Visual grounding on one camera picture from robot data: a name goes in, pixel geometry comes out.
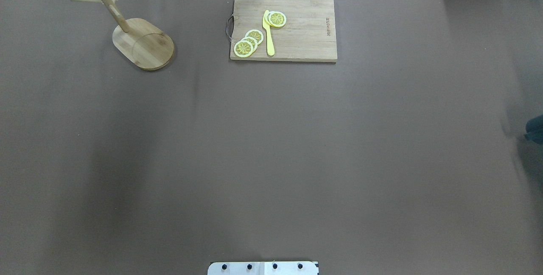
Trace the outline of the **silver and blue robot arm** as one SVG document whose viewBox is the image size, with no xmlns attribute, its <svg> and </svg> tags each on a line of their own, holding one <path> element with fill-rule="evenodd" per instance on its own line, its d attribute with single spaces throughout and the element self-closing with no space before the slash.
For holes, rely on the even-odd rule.
<svg viewBox="0 0 543 275">
<path fill-rule="evenodd" d="M 527 121 L 524 138 L 527 141 L 535 142 L 537 145 L 543 145 L 543 115 Z"/>
</svg>

